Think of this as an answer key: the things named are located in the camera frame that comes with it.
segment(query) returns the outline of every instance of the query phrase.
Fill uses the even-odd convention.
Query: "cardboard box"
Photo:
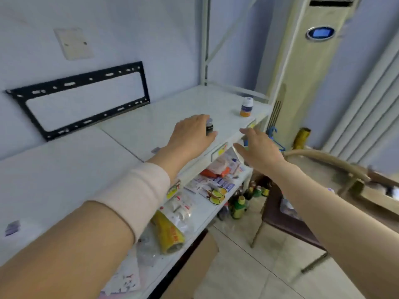
[[[192,299],[218,252],[219,248],[211,233],[203,231],[170,271],[180,268],[161,299]]]

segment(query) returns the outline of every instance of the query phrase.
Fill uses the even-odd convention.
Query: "right hand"
[[[269,176],[273,168],[285,162],[277,145],[266,133],[252,128],[240,131],[248,138],[248,150],[239,143],[234,143],[233,146],[252,168]]]

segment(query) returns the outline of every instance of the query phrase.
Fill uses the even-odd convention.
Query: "black metal bracket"
[[[129,103],[119,105],[118,107],[109,109],[107,111],[98,113],[96,115],[90,116],[80,121],[76,121],[72,124],[63,126],[59,129],[46,131],[43,126],[39,123],[35,115],[26,105],[28,100],[33,98],[38,98],[39,96],[48,95],[79,86],[89,85],[96,82],[101,82],[103,80],[109,80],[111,78],[116,78],[122,75],[128,75],[131,73],[139,72],[141,76],[144,96],[142,98],[133,100]],[[44,82],[40,84],[25,86],[21,88],[16,88],[13,90],[6,90],[6,93],[12,96],[14,100],[20,105],[25,114],[32,121],[33,125],[39,130],[40,134],[46,141],[53,140],[60,136],[69,134],[70,132],[82,129],[89,125],[95,124],[101,120],[108,119],[112,116],[118,115],[120,113],[136,109],[138,107],[147,105],[150,103],[150,97],[148,95],[148,88],[146,77],[144,74],[143,63],[135,62],[124,64],[120,66],[115,66],[107,69],[97,70],[93,72],[83,73],[81,75],[68,76],[67,78],[59,78],[57,80]]]

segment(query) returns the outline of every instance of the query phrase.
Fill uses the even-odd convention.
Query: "white shelf board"
[[[216,86],[196,86],[118,115],[99,123],[98,126],[141,161],[147,161],[153,156],[151,151],[154,148],[167,144],[178,121],[195,114],[209,114],[213,119],[213,130],[219,134],[200,157],[193,159],[181,170],[180,179],[182,173],[204,156],[208,156],[185,178],[187,182],[209,165],[210,152],[226,142],[228,147],[231,146],[242,137],[240,128],[247,127],[253,120],[260,122],[272,111],[270,105],[254,101],[251,116],[244,118],[239,115],[242,101],[241,96],[222,91]]]
[[[139,163],[96,127],[2,160],[0,229],[4,233],[9,223],[20,220],[20,232],[24,229],[33,240]],[[18,245],[27,245],[24,241]],[[18,251],[11,245],[1,239],[0,265]]]
[[[195,209],[190,217],[194,226],[194,233],[188,238],[181,250],[171,255],[162,255],[157,259],[154,266],[144,266],[139,264],[141,290],[127,293],[124,299],[146,299],[155,287],[162,281],[166,274],[172,269],[185,251],[192,245],[198,235],[206,228],[210,221],[217,215],[228,199],[234,194],[238,187],[252,174],[252,169],[241,165],[244,171],[235,180],[235,187],[227,193],[225,200],[220,205],[214,205],[200,194],[194,194],[187,189],[183,189],[196,203]]]

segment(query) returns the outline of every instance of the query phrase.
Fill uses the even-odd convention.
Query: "tiled floor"
[[[332,181],[334,170],[308,159],[298,159],[295,163],[320,184],[336,189]],[[242,219],[217,221],[209,229],[220,252],[197,289],[195,299],[364,298],[333,259],[299,275],[300,269],[323,251],[271,226],[262,229],[251,249],[249,244],[261,223],[263,202],[262,198],[253,199]]]

